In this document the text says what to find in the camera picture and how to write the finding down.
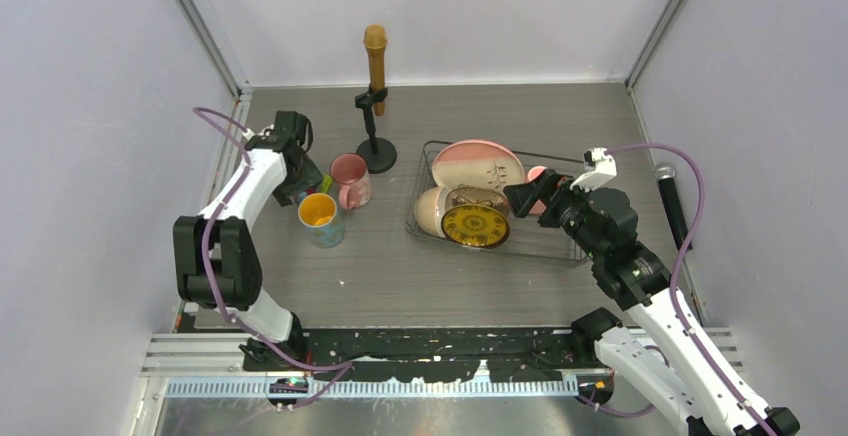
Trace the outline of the pink patterned mug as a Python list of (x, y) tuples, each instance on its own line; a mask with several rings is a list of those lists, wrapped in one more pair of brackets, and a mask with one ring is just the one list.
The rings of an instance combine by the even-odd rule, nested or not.
[(373, 195), (366, 161), (354, 153), (337, 156), (330, 165), (330, 176), (338, 185), (338, 200), (344, 210), (368, 204)]

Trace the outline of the plain pink mug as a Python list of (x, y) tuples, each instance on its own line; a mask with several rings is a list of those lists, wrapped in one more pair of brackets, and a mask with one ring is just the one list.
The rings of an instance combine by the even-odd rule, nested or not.
[[(534, 166), (530, 168), (525, 176), (525, 182), (529, 183), (534, 181), (538, 176), (540, 176), (545, 170), (546, 166)], [(542, 200), (537, 200), (532, 208), (529, 211), (529, 215), (538, 216), (541, 215), (546, 210), (546, 205)]]

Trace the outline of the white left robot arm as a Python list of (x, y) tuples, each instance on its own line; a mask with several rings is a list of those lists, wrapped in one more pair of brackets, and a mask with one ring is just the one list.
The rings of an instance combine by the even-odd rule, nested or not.
[(308, 343), (299, 318), (264, 290), (251, 229), (268, 200), (291, 206), (322, 183), (308, 156), (312, 124), (299, 112), (279, 111), (258, 133), (240, 130), (242, 140), (230, 139), (242, 158), (236, 174), (198, 214), (174, 223), (177, 290), (183, 301), (249, 333), (253, 339), (242, 347), (248, 356), (293, 370), (305, 365)]

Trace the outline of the blue mug yellow inside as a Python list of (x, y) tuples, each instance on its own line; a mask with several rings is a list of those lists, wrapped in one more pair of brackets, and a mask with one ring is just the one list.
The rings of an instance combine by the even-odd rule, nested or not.
[(335, 199), (326, 193), (313, 193), (298, 206), (298, 218), (309, 239), (318, 247), (331, 248), (345, 236), (345, 225)]

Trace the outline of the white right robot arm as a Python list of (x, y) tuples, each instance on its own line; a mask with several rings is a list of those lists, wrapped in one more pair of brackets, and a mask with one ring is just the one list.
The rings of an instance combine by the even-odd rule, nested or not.
[(680, 435), (795, 435), (800, 423), (744, 381), (705, 334), (663, 262), (638, 240), (638, 215), (613, 188), (571, 188), (547, 169), (529, 183), (505, 187), (513, 213), (537, 201), (542, 227), (565, 232), (592, 260), (597, 285), (660, 349), (656, 356), (610, 311), (571, 323), (571, 353), (584, 366), (608, 366), (629, 381)]

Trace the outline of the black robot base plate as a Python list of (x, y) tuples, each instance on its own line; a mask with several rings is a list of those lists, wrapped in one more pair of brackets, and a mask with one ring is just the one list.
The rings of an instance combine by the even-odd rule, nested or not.
[(306, 342), (310, 363), (352, 363), (344, 381), (450, 383), (486, 373), (506, 383), (611, 373), (567, 327), (310, 329)]

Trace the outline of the pink beige leaf plate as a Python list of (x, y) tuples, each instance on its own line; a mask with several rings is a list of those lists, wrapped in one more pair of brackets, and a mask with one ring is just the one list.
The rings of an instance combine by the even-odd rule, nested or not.
[(467, 139), (449, 144), (431, 164), (438, 186), (471, 186), (503, 192), (503, 188), (525, 182), (519, 158), (493, 141)]

